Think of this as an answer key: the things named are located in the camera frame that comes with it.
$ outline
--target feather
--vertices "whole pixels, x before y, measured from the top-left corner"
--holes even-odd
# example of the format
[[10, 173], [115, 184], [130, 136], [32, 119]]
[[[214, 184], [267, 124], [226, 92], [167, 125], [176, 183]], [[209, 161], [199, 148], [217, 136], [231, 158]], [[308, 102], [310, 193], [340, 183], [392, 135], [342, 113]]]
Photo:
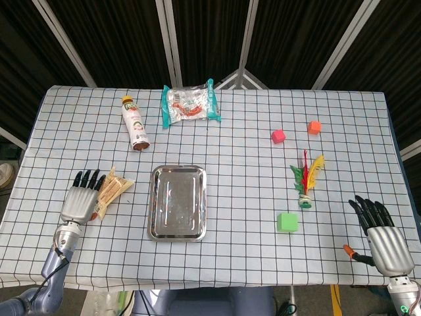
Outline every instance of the feather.
[[304, 149], [304, 167], [303, 167], [303, 189], [304, 194], [309, 190], [309, 168], [307, 167], [307, 150]]
[[319, 156], [311, 165], [309, 179], [307, 180], [307, 191], [316, 185], [316, 176], [321, 168], [324, 167], [323, 155]]
[[300, 192], [300, 194], [304, 194], [304, 186], [303, 186], [303, 170], [302, 168], [297, 168], [294, 166], [290, 166], [292, 171], [294, 172], [295, 177], [295, 189]]

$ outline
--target red feather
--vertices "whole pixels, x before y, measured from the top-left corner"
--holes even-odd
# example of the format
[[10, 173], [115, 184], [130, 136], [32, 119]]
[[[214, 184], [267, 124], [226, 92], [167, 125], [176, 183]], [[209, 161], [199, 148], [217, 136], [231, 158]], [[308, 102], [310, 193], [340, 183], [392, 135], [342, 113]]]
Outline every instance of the red feather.
[[301, 183], [303, 183], [304, 188], [304, 194], [307, 194], [307, 184], [309, 179], [309, 168], [307, 167], [307, 150], [304, 149], [304, 168], [303, 168], [303, 180]]

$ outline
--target grid tablecloth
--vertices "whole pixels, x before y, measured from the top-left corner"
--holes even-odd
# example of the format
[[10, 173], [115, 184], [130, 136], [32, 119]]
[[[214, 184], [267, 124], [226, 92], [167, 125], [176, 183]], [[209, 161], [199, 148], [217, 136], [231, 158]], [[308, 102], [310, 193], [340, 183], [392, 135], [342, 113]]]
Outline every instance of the grid tablecloth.
[[[130, 149], [121, 97], [139, 105], [151, 147]], [[162, 128], [160, 90], [52, 87], [46, 94], [0, 228], [2, 286], [40, 283], [61, 206], [76, 173], [114, 165], [135, 184], [85, 228], [66, 287], [87, 290], [385, 284], [373, 267], [350, 262], [343, 244], [369, 254], [354, 194], [385, 203], [401, 227], [421, 278], [421, 244], [397, 159], [384, 95], [371, 92], [218, 90], [222, 122]], [[307, 124], [322, 123], [311, 136]], [[274, 145], [273, 130], [286, 141]], [[299, 209], [290, 165], [303, 150], [324, 154], [311, 209]], [[149, 177], [163, 164], [199, 165], [208, 174], [202, 242], [152, 242]], [[281, 212], [299, 231], [276, 232]]]

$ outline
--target yellow feather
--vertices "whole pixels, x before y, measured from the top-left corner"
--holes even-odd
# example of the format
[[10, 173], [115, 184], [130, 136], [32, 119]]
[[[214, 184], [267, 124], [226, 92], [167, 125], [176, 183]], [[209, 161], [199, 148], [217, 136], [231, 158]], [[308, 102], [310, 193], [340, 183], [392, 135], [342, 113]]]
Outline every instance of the yellow feather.
[[307, 180], [307, 191], [314, 188], [316, 185], [316, 176], [318, 171], [324, 167], [324, 158], [323, 155], [319, 156], [311, 165], [309, 171], [309, 178]]

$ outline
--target green cube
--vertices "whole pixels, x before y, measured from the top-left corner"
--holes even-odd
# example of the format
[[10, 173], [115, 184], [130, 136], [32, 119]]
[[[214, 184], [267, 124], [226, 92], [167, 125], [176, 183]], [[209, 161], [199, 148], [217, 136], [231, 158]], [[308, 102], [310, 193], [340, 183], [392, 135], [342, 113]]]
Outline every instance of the green cube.
[[278, 215], [278, 232], [298, 231], [298, 215], [291, 213], [280, 213]]

